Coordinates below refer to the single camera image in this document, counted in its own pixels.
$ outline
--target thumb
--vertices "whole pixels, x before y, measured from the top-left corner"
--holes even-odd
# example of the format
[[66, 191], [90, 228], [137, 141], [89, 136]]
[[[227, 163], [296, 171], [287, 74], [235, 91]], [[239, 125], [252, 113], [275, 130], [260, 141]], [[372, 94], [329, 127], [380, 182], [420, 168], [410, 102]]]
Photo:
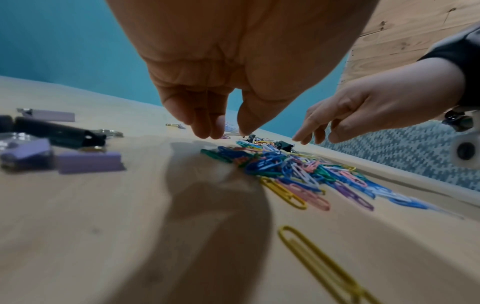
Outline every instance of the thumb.
[[377, 118], [374, 115], [368, 115], [365, 111], [356, 111], [340, 121], [331, 130], [328, 140], [336, 144], [380, 129], [377, 124]]
[[243, 103], [238, 110], [238, 127], [242, 135], [251, 134], [266, 122], [275, 118], [295, 98], [264, 100], [251, 91], [242, 91]]

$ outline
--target purple binder clip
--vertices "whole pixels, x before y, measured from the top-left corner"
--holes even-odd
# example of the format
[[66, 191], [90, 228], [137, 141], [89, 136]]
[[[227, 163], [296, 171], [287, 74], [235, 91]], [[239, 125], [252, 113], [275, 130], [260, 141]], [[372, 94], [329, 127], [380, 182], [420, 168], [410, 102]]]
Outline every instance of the purple binder clip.
[[49, 110], [35, 110], [28, 108], [17, 108], [17, 111], [24, 117], [34, 118], [44, 121], [75, 121], [75, 113], [72, 112], [59, 112]]
[[60, 174], [125, 170], [118, 152], [65, 152], [56, 157]]
[[52, 148], [46, 138], [9, 142], [7, 149], [0, 153], [2, 166], [12, 169], [51, 168]]

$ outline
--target beige surface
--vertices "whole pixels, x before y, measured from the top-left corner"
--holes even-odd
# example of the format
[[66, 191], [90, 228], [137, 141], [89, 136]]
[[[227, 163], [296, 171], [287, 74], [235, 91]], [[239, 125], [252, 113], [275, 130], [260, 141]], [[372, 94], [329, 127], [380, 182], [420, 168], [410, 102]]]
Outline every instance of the beige surface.
[[418, 60], [437, 41], [480, 21], [480, 0], [380, 0], [347, 60], [348, 81]]
[[369, 212], [329, 188], [329, 212], [302, 211], [200, 154], [234, 140], [166, 127], [175, 120], [162, 107], [0, 78], [1, 113], [16, 107], [124, 132], [108, 147], [127, 171], [0, 172], [1, 304], [335, 303], [278, 238], [287, 224], [383, 303], [478, 302], [477, 192], [308, 145], [298, 149], [467, 219], [383, 199]]

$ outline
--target dark sleeve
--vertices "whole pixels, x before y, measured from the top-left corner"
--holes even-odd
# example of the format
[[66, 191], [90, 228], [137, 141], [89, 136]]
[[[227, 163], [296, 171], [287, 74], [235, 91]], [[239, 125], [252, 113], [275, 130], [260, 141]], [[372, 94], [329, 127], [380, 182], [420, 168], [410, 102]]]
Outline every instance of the dark sleeve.
[[456, 64], [465, 76], [465, 91], [458, 106], [480, 107], [480, 25], [434, 44], [419, 60], [426, 58], [444, 58]]

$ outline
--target wooden table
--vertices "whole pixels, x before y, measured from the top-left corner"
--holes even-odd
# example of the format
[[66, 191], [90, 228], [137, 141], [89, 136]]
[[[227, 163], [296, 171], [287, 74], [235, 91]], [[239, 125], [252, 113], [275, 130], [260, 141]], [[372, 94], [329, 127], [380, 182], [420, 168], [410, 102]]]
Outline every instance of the wooden table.
[[[123, 172], [0, 172], [0, 303], [336, 303], [277, 235], [301, 231], [382, 303], [478, 303], [474, 191], [318, 146], [298, 150], [463, 215], [377, 198], [370, 212], [327, 187], [331, 210], [291, 207], [254, 177], [200, 154], [201, 140], [159, 106], [0, 78], [0, 113], [76, 113], [115, 129]], [[262, 137], [288, 138], [266, 131]]]

